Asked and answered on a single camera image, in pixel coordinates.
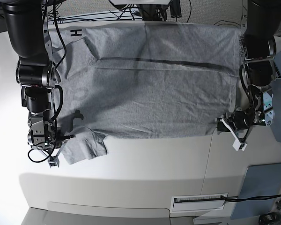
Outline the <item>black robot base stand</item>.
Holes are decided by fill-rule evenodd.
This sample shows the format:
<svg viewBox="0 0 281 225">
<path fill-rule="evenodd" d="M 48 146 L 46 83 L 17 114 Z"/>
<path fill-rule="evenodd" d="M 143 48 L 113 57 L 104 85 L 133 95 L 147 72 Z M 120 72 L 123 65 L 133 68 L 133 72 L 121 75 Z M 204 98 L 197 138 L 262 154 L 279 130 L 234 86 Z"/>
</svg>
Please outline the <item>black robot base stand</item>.
<svg viewBox="0 0 281 225">
<path fill-rule="evenodd" d="M 170 0 L 168 4 L 114 4 L 109 1 L 113 7 L 117 10 L 125 12 L 127 9 L 133 20 L 135 16 L 140 16 L 143 21 L 167 21 L 167 9 L 170 9 L 170 17 L 175 18 L 177 22 L 178 18 L 182 17 L 181 2 L 179 0 Z"/>
</svg>

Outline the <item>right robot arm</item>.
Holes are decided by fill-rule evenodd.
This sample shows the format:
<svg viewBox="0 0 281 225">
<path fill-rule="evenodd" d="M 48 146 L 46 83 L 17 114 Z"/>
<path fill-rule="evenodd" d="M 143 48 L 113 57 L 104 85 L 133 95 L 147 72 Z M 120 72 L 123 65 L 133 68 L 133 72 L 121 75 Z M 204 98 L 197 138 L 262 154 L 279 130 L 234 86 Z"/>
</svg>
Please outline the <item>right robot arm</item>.
<svg viewBox="0 0 281 225">
<path fill-rule="evenodd" d="M 49 166 L 59 166 L 58 154 L 64 140 L 57 118 L 63 106 L 64 94 L 58 84 L 59 63 L 52 58 L 48 32 L 48 1 L 2 0 L 8 35 L 18 54 L 16 81 L 21 86 L 21 103 L 29 111 L 28 145 L 40 151 Z"/>
</svg>

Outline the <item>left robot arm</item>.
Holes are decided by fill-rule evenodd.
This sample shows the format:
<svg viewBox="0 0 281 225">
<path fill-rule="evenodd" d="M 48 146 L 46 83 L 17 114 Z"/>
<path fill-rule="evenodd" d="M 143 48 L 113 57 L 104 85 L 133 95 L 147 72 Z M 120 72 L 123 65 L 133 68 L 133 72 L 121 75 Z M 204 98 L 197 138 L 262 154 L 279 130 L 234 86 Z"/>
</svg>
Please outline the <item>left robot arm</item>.
<svg viewBox="0 0 281 225">
<path fill-rule="evenodd" d="M 281 23 L 281 0 L 244 0 L 239 38 L 239 78 L 248 98 L 246 109 L 236 108 L 217 118 L 219 132 L 231 132 L 233 148 L 245 150 L 254 126 L 270 126 L 274 120 L 271 82 L 280 77 L 274 58 L 274 35 Z"/>
</svg>

